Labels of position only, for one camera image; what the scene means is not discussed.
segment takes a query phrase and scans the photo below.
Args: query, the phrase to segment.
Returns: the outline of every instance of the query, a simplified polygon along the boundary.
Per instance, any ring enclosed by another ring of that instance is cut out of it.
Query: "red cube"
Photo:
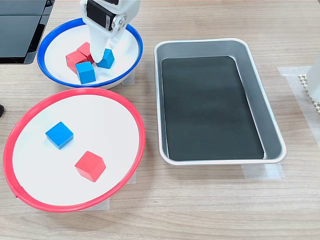
[[[74,51],[72,53],[69,53],[68,55],[65,56],[65,59],[66,59],[66,65],[75,73],[77,73],[76,64],[88,62],[87,57],[79,51]]]
[[[89,179],[92,182],[96,182],[106,169],[106,165],[102,157],[95,155],[90,151],[85,152],[85,154],[75,164],[75,167],[82,177]]]
[[[91,53],[90,53],[90,43],[88,43],[87,41],[82,44],[78,49],[77,51],[79,51],[80,53],[82,53],[83,55],[86,56],[86,58],[88,59],[88,61],[93,64],[95,61],[94,59],[92,58],[91,56]]]

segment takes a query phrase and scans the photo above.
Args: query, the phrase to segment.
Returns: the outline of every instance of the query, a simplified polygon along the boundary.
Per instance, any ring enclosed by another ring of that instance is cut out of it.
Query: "silver tray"
[[[166,132],[162,61],[165,59],[221,56],[231,57],[235,61],[255,128],[263,148],[263,157],[260,159],[171,159]],[[181,166],[238,165],[275,164],[284,159],[287,150],[283,137],[272,113],[249,47],[244,41],[235,38],[165,41],[155,47],[154,58],[159,152],[166,162]]]

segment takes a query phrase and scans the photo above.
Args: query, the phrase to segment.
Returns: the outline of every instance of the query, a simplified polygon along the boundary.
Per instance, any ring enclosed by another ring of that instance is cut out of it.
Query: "red-rimmed plate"
[[[45,133],[60,121],[74,139],[59,150]],[[78,211],[126,184],[145,143],[142,118],[124,97],[98,88],[71,89],[38,103],[16,124],[4,148],[4,175],[14,194],[34,208]],[[75,168],[86,151],[101,156],[106,165],[96,182]]]

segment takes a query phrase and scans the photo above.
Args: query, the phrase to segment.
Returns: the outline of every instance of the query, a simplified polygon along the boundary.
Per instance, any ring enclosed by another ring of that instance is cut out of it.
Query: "blue rim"
[[[37,60],[38,60],[38,64],[39,64],[40,69],[42,70],[42,72],[48,78],[50,78],[51,80],[53,80],[53,81],[55,81],[55,82],[57,82],[59,84],[62,84],[62,85],[65,85],[65,86],[69,86],[69,87],[73,87],[73,88],[101,87],[101,86],[113,84],[116,81],[122,79],[123,77],[128,75],[137,66],[137,64],[139,63],[139,61],[141,59],[144,46],[143,46],[143,42],[142,42],[141,36],[137,32],[137,30],[133,26],[128,24],[125,29],[127,29],[135,37],[135,39],[136,39],[136,41],[138,43],[138,46],[139,46],[139,52],[138,52],[138,57],[137,57],[136,61],[134,62],[133,66],[130,67],[130,69],[127,70],[125,73],[121,74],[120,76],[118,76],[118,77],[116,77],[114,79],[111,79],[111,80],[108,80],[108,81],[104,81],[104,82],[101,82],[101,83],[90,84],[90,85],[71,84],[71,83],[67,83],[67,82],[61,81],[61,80],[55,78],[54,76],[52,76],[51,73],[48,71],[48,69],[46,67],[46,64],[45,64],[45,54],[46,54],[48,46],[61,33],[65,32],[65,31],[67,31],[69,29],[82,26],[82,25],[85,25],[85,23],[82,20],[82,18],[78,18],[78,19],[74,19],[74,20],[68,21],[68,22],[58,26],[53,31],[51,31],[43,39],[42,43],[39,46]]]

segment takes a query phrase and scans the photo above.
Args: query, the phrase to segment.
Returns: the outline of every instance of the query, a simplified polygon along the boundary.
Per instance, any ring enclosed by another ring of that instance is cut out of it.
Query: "red rim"
[[[56,205],[51,205],[51,204],[46,204],[41,201],[36,200],[32,196],[30,196],[24,188],[19,184],[14,168],[13,168],[13,163],[12,163],[12,157],[13,157],[13,152],[14,152],[14,147],[16,144],[16,141],[18,139],[18,136],[22,132],[22,130],[25,128],[25,126],[28,124],[28,122],[33,119],[39,112],[50,106],[51,104],[54,104],[62,99],[66,99],[72,96],[77,96],[77,95],[98,95],[98,96],[103,96],[110,98],[112,100],[117,101],[118,103],[122,104],[124,107],[128,109],[128,111],[132,114],[137,127],[139,131],[139,147],[138,147],[138,152],[136,154],[134,163],[132,167],[130,168],[129,172],[125,175],[125,177],[112,189],[104,193],[103,195],[92,199],[90,201],[76,204],[76,205],[68,205],[68,206],[56,206]],[[26,204],[39,209],[43,211],[48,211],[48,212],[56,212],[56,213],[63,213],[63,212],[73,212],[73,211],[78,211],[82,209],[86,209],[89,207],[92,207],[98,203],[101,203],[102,201],[106,200],[107,198],[111,197],[113,194],[115,194],[120,188],[122,188],[127,181],[131,178],[131,176],[135,173],[141,158],[144,153],[145,149],[145,144],[146,144],[146,132],[145,132],[145,127],[143,120],[138,112],[138,110],[133,106],[131,102],[129,102],[127,99],[125,99],[123,96],[109,91],[105,89],[100,89],[100,88],[75,88],[67,91],[63,91],[60,93],[57,93],[53,96],[50,96],[46,98],[45,100],[39,102],[37,105],[32,107],[15,125],[13,130],[11,131],[7,142],[4,147],[3,151],[3,170],[4,170],[4,176],[6,178],[6,181],[8,185],[10,186],[11,190],[15,194],[15,196],[19,199],[21,199],[23,202]]]

